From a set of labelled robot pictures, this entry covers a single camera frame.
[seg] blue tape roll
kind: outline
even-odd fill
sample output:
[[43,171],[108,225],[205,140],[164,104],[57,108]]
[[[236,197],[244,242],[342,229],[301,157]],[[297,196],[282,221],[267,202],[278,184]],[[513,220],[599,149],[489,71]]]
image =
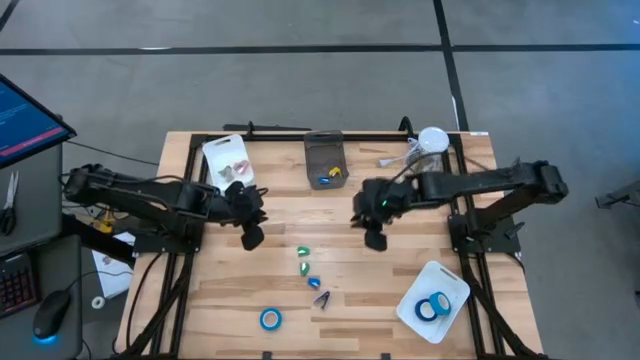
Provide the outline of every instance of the blue tape roll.
[[[267,325],[267,323],[264,321],[264,319],[266,319],[267,315],[269,314],[274,314],[276,316],[276,323],[273,325]],[[277,330],[281,324],[282,314],[276,308],[266,308],[262,311],[262,314],[260,314],[260,326],[262,326],[262,328],[267,331]]]
[[422,299],[416,303],[416,316],[418,317],[418,319],[422,321],[433,321],[438,317],[438,314],[436,314],[435,310],[433,311],[433,316],[430,316],[430,317],[426,317],[422,314],[422,305],[428,302],[429,302],[429,299]]
[[451,314],[451,302],[449,301],[447,295],[441,293],[440,291],[429,296],[429,303],[431,304],[431,307],[436,314]]

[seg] wooden table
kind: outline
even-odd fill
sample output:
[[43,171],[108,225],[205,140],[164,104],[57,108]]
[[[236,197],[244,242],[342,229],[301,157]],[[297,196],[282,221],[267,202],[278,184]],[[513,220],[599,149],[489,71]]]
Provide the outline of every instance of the wooden table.
[[[191,134],[167,134],[158,175],[184,174]],[[461,138],[468,158],[495,167],[488,136],[462,133]],[[381,169],[377,160],[406,153],[407,143],[345,142],[350,172],[347,185],[326,191],[310,189],[302,142],[247,142],[246,147],[257,184],[269,188],[263,208],[269,217],[262,225],[266,238],[248,252],[241,246],[240,230],[206,226],[193,267],[181,358],[259,358],[263,351],[272,351],[276,359],[375,359],[384,352],[402,359],[475,358],[466,306],[437,345],[420,338],[395,313],[428,261],[436,260],[460,275],[446,225],[450,208],[414,211],[395,221],[386,228],[389,249],[382,253],[365,248],[364,231],[349,226],[352,197],[362,180],[395,175],[401,163]],[[481,170],[470,162],[467,167],[470,172]],[[476,196],[476,206],[487,206],[500,196]],[[311,248],[311,255],[303,259],[311,264],[309,276],[321,278],[322,289],[331,291],[326,311],[312,305],[319,292],[299,275],[299,245]],[[143,286],[132,337],[157,309],[166,257],[156,262]],[[137,260],[132,289],[137,289],[151,258],[148,254]],[[502,254],[487,255],[487,260],[498,309],[525,344],[541,352],[522,270]],[[133,294],[129,292],[120,324],[118,349],[124,348]],[[259,325],[259,315],[266,307],[282,311],[283,324],[275,332],[266,332]],[[487,352],[492,352],[483,310],[480,317]],[[164,351],[169,347],[173,314],[167,319]]]

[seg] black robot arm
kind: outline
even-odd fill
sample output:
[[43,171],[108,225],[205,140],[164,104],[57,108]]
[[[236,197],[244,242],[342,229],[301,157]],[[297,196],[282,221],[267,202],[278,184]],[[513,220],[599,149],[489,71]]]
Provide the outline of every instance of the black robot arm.
[[101,165],[85,165],[68,176],[63,190],[67,200],[86,206],[106,204],[127,212],[147,220],[178,243],[188,241],[194,225],[203,222],[241,226],[246,250],[253,250],[264,239],[258,225],[267,219],[261,210],[266,189],[245,187],[236,181],[222,193],[216,187],[179,177],[139,179]]
[[365,244],[378,251],[387,249],[384,224],[416,209],[434,209],[459,196],[513,190],[468,219],[472,234],[534,203],[555,204],[567,194],[558,168],[546,161],[516,163],[508,168],[453,175],[423,172],[407,175],[402,182],[385,178],[366,179],[353,198],[353,227],[366,229]]

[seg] concrete floor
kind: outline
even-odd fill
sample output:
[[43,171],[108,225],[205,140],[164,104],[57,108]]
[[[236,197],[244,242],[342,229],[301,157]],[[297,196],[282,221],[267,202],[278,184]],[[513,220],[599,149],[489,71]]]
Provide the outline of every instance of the concrete floor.
[[[454,45],[640,43],[632,0],[444,7]],[[439,42],[429,0],[21,0],[0,32],[0,49]],[[640,52],[456,53],[455,61],[470,129],[491,133],[499,165],[547,159],[570,187],[561,204],[517,216],[547,354],[637,358],[640,211],[600,210],[593,197],[640,178]],[[64,115],[77,141],[152,161],[169,130],[249,120],[387,130],[407,115],[416,128],[457,126],[439,52],[2,56],[0,72]],[[64,160],[155,173],[71,145]],[[91,299],[97,284],[84,292]],[[110,353],[123,300],[85,307],[94,357]]]

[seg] monitor screen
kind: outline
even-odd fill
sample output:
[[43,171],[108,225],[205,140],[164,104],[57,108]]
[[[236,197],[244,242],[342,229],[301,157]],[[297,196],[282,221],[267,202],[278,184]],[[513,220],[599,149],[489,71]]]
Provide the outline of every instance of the monitor screen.
[[0,76],[0,169],[73,135],[73,129]]

